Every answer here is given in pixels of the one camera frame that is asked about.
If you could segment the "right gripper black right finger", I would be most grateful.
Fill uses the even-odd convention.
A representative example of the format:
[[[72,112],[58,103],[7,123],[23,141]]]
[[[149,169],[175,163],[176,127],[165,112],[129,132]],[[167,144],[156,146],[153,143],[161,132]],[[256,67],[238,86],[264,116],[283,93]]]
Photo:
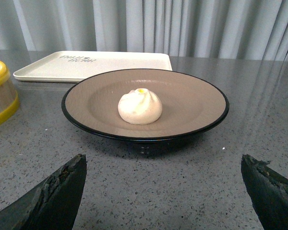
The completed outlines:
[[[288,179],[245,154],[241,174],[252,206],[265,230],[288,230]]]

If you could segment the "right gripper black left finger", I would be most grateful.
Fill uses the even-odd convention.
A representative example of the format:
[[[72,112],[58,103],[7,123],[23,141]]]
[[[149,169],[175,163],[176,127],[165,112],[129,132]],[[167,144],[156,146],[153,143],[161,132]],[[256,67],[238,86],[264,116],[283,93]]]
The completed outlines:
[[[0,230],[71,230],[86,174],[86,156],[78,154],[1,210]]]

